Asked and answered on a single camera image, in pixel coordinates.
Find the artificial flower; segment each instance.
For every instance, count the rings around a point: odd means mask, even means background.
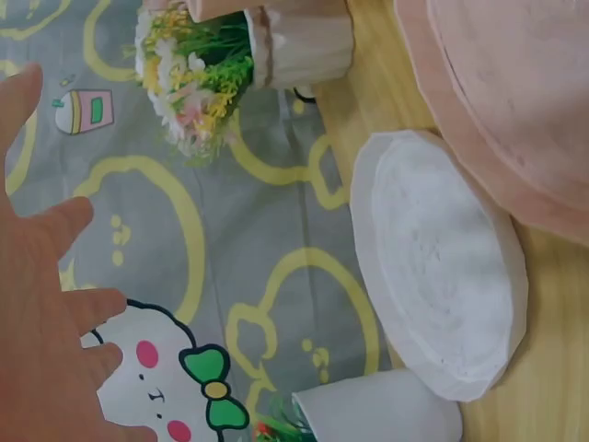
[[[204,70],[206,64],[202,59],[196,56],[196,53],[192,52],[188,56],[188,67],[192,72],[199,72]]]
[[[222,17],[211,26],[192,22],[180,0],[146,1],[135,46],[135,69],[166,140],[195,164],[214,158],[253,79],[245,15]]]

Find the cartoon character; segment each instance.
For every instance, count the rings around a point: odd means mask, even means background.
[[[224,430],[249,425],[226,383],[226,350],[197,347],[163,308],[130,300],[124,313],[82,338],[85,348],[102,343],[123,351],[122,365],[98,391],[108,420],[149,426],[160,442],[223,442]]]
[[[112,92],[73,89],[55,99],[55,124],[65,134],[78,135],[114,123]]]

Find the white vase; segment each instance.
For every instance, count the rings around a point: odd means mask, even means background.
[[[409,370],[393,370],[296,393],[318,442],[458,442],[458,406]]]
[[[256,87],[286,88],[339,78],[352,64],[345,0],[281,0],[246,10]]]
[[[512,221],[426,133],[374,134],[352,180],[366,288],[407,368],[474,401],[525,335],[528,282]]]

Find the cartoon drink cup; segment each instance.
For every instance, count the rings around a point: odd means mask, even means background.
[[[114,123],[109,90],[70,90],[52,105],[55,124],[65,134],[83,134]]]

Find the cartoon mouth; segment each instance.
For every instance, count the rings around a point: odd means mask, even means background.
[[[151,401],[161,399],[163,403],[166,403],[166,396],[164,396],[164,393],[160,389],[157,389],[157,394],[147,393],[147,395]]]

